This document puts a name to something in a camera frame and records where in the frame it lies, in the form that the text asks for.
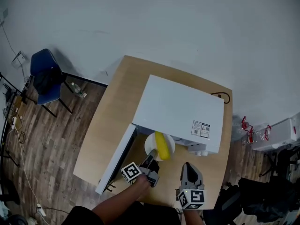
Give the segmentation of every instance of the wooden table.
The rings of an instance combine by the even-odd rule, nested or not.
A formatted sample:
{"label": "wooden table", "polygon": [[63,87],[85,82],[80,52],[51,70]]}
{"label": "wooden table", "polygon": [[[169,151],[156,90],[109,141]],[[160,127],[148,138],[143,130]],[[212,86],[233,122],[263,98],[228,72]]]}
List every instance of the wooden table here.
{"label": "wooden table", "polygon": [[[124,56],[107,87],[89,129],[83,141],[74,175],[98,185],[111,157],[113,156],[128,125],[132,122],[149,75],[156,75],[207,93],[227,92],[232,98],[232,91],[198,76],[134,57]],[[232,99],[224,106],[223,131],[218,154],[197,157],[188,153],[184,146],[176,145],[172,160],[159,163],[160,179],[143,202],[172,206],[175,202],[175,189],[180,185],[181,168],[185,162],[195,165],[203,174],[207,191],[207,201],[203,209],[213,209],[227,165],[232,127]],[[139,135],[135,140],[124,165],[135,161],[142,162],[145,136]],[[128,186],[118,175],[114,193]]]}

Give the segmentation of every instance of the black bag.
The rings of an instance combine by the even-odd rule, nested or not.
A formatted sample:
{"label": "black bag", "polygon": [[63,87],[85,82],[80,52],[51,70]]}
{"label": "black bag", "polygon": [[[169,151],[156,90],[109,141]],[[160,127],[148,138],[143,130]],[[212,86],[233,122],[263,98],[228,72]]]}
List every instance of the black bag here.
{"label": "black bag", "polygon": [[66,76],[57,67],[42,71],[34,77],[33,86],[38,94],[46,94],[55,84],[62,84]]}

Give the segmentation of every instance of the human arm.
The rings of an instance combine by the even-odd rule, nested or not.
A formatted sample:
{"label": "human arm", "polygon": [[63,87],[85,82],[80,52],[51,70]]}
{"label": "human arm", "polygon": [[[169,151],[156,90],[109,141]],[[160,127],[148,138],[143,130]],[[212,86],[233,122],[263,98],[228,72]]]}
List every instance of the human arm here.
{"label": "human arm", "polygon": [[92,211],[101,218],[105,225],[110,224],[123,214],[149,188],[150,183],[147,177],[140,175],[133,185],[116,196],[100,203]]}
{"label": "human arm", "polygon": [[203,225],[199,210],[183,210],[183,214],[187,225]]}

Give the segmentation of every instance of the label sticker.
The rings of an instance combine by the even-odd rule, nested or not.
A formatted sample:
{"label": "label sticker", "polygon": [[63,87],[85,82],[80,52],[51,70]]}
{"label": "label sticker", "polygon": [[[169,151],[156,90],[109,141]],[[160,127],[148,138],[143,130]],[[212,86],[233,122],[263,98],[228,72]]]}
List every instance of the label sticker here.
{"label": "label sticker", "polygon": [[205,138],[210,136],[210,125],[205,123],[202,124],[200,136]]}
{"label": "label sticker", "polygon": [[193,127],[192,127],[192,135],[200,136],[201,133],[201,127],[202,123],[198,121],[193,121]]}

